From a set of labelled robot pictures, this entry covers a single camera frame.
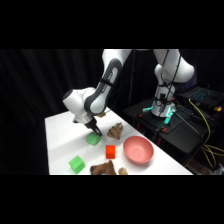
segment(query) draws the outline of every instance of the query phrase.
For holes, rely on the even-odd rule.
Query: red cube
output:
[[[106,158],[115,159],[115,145],[106,146]]]

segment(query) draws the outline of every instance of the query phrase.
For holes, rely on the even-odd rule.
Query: black curtain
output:
[[[180,49],[197,68],[199,79],[224,92],[223,49]],[[1,49],[0,50],[0,169],[9,174],[48,174],[44,119],[66,111],[63,95],[70,89],[96,87],[103,74],[103,49]],[[123,116],[129,106],[130,75],[134,65],[131,105],[154,96],[157,65],[152,51],[134,52],[128,58],[113,110]],[[117,95],[110,98],[114,105]],[[222,140],[216,140],[222,146]]]

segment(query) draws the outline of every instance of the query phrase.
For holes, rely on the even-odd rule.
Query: green cube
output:
[[[76,174],[79,174],[85,168],[85,164],[79,156],[76,156],[73,160],[71,160],[69,165]]]
[[[87,136],[86,142],[90,145],[96,146],[100,140],[102,139],[102,136],[98,136],[95,133],[91,133]]]

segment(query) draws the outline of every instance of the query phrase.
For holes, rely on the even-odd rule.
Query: pink bowl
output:
[[[154,155],[152,144],[147,139],[139,136],[128,138],[123,147],[127,158],[137,165],[149,162]]]

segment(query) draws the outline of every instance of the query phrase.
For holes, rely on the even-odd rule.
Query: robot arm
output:
[[[122,67],[131,51],[132,49],[105,49],[103,53],[104,73],[97,88],[71,90],[65,94],[63,103],[69,111],[75,114],[75,123],[82,123],[87,128],[91,128],[96,134],[102,135],[96,125],[94,116],[105,111],[108,97],[114,85],[116,85]],[[153,107],[152,113],[161,117],[166,117],[167,111],[171,107],[169,102],[173,98],[175,91],[173,86],[171,86],[171,91],[169,91],[172,81],[187,82],[192,78],[194,73],[194,68],[182,57],[180,58],[180,53],[177,49],[169,49],[168,53],[167,51],[168,49],[154,49],[154,54],[158,61],[155,73],[159,86],[156,92],[156,104]],[[176,74],[175,80],[173,80],[179,59],[181,60],[178,73]]]
[[[75,123],[82,123],[96,134],[102,135],[94,116],[103,113],[108,97],[116,85],[122,67],[132,49],[105,49],[103,53],[104,74],[96,89],[71,90],[63,97],[63,103],[75,114]]]

